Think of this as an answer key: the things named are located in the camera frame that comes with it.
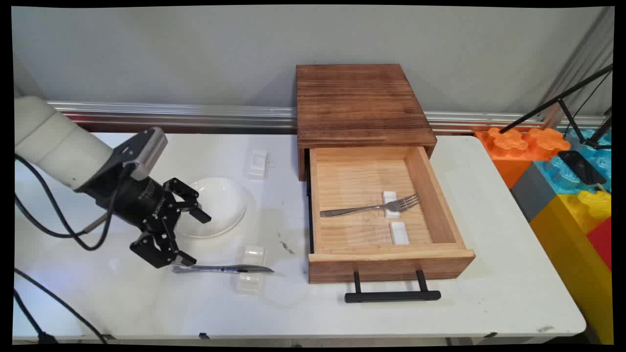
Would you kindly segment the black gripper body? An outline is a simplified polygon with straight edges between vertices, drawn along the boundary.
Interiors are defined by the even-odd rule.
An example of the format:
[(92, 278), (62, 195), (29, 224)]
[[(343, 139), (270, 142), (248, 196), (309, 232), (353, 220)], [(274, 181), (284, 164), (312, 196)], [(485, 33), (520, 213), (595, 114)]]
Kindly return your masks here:
[(122, 176), (123, 172), (121, 163), (103, 167), (76, 192), (87, 194), (107, 210), (114, 190), (118, 190), (114, 215), (141, 230), (164, 231), (164, 223), (173, 230), (179, 220), (174, 194), (150, 177), (138, 181)]

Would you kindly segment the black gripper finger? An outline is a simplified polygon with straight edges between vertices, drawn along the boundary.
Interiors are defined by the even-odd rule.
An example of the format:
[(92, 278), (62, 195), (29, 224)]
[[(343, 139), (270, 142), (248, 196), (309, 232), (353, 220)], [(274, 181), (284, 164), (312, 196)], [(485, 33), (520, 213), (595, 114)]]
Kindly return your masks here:
[(209, 214), (203, 211), (198, 192), (178, 178), (172, 178), (163, 184), (166, 196), (165, 209), (169, 213), (188, 212), (200, 223), (212, 220)]
[(191, 266), (197, 263), (197, 259), (179, 249), (174, 229), (145, 229), (129, 248), (157, 269), (172, 264)]

